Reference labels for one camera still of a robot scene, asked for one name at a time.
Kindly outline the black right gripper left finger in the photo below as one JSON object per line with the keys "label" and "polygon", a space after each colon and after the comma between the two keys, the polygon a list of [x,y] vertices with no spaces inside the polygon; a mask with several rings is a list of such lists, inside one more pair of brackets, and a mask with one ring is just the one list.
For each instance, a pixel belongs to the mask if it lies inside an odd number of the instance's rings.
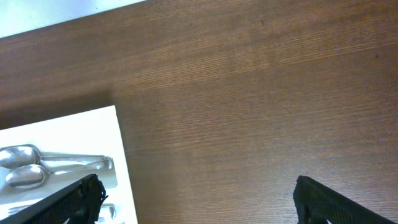
{"label": "black right gripper left finger", "polygon": [[94,224],[107,197],[102,181],[90,174],[1,220],[1,224]]}

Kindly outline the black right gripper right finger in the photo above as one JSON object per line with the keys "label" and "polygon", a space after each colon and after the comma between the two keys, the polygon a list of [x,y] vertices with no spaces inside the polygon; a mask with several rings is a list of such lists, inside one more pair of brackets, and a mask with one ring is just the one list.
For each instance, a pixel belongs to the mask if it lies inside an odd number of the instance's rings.
{"label": "black right gripper right finger", "polygon": [[307,176],[298,177],[293,199],[298,224],[395,224]]}

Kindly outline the steel fork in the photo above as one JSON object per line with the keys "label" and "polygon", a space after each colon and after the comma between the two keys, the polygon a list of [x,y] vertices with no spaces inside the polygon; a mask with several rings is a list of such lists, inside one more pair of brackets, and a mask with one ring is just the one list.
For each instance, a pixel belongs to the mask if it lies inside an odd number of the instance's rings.
{"label": "steel fork", "polygon": [[[9,208],[7,217],[19,213],[21,210],[29,207],[30,205],[24,205],[24,206],[19,206],[19,207],[14,207],[14,208]],[[99,212],[99,218],[96,223],[104,223],[104,222],[110,222],[116,218],[116,209],[114,204],[112,203],[106,203],[101,206],[100,212]]]}

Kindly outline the large steel spoon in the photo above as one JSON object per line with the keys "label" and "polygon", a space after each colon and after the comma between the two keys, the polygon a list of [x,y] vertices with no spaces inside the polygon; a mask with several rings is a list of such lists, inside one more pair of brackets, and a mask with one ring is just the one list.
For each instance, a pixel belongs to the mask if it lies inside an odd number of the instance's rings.
{"label": "large steel spoon", "polygon": [[6,176],[5,181],[6,185],[15,189],[34,189],[44,185],[52,175],[74,175],[80,172],[111,170],[113,168],[114,164],[111,159],[103,159],[85,165],[78,165],[76,167],[69,167],[56,171],[51,171],[42,165],[31,164],[16,168]]}
{"label": "large steel spoon", "polygon": [[48,168],[82,166],[102,160],[106,160],[106,156],[76,154],[46,156],[35,145],[17,145],[1,149],[1,167],[7,169],[16,169],[31,164],[42,165]]}

